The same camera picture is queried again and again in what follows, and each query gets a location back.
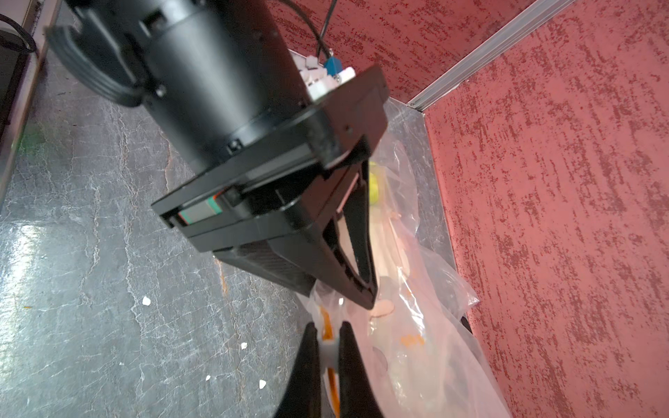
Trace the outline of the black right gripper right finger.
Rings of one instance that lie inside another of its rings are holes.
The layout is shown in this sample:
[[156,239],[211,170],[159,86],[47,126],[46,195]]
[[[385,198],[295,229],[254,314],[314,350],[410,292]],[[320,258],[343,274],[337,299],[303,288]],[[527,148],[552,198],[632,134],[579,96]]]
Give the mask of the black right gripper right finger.
[[340,328],[338,374],[342,418],[383,418],[349,322]]

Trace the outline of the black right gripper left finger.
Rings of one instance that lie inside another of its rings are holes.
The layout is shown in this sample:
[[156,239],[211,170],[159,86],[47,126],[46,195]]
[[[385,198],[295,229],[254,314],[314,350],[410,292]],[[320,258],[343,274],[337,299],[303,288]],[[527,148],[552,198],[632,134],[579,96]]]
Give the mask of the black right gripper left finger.
[[310,322],[303,333],[294,366],[274,418],[317,418],[322,412],[321,362],[317,329]]

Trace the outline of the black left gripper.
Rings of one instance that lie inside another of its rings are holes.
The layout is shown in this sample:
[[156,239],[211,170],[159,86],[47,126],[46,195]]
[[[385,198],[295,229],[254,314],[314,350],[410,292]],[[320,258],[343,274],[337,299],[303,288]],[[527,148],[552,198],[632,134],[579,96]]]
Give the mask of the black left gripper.
[[288,288],[282,238],[345,219],[387,129],[382,69],[312,102],[263,1],[69,6],[80,25],[45,32],[64,67],[111,102],[146,108],[193,170],[153,211],[198,251]]

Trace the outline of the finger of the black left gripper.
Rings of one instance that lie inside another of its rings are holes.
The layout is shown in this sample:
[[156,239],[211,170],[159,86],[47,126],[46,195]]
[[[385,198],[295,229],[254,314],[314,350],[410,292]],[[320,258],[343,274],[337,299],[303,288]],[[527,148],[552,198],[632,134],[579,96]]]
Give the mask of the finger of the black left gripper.
[[369,238],[369,162],[361,163],[358,177],[343,207],[358,275],[371,293],[377,292],[376,270]]
[[377,292],[371,293],[358,275],[345,219],[329,221],[324,230],[310,226],[282,238],[282,259],[294,267],[288,288],[305,296],[322,283],[358,306],[370,310]]

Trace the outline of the clear bag with green fruit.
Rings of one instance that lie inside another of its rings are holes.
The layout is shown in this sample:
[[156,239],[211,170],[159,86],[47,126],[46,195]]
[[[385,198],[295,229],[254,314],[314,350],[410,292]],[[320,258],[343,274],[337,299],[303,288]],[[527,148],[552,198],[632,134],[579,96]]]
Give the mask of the clear bag with green fruit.
[[379,284],[366,310],[319,285],[302,299],[327,346],[343,322],[355,332],[376,401],[387,417],[507,417],[510,410],[463,317],[479,299],[453,268],[423,115],[392,99],[371,162],[380,197],[370,206]]

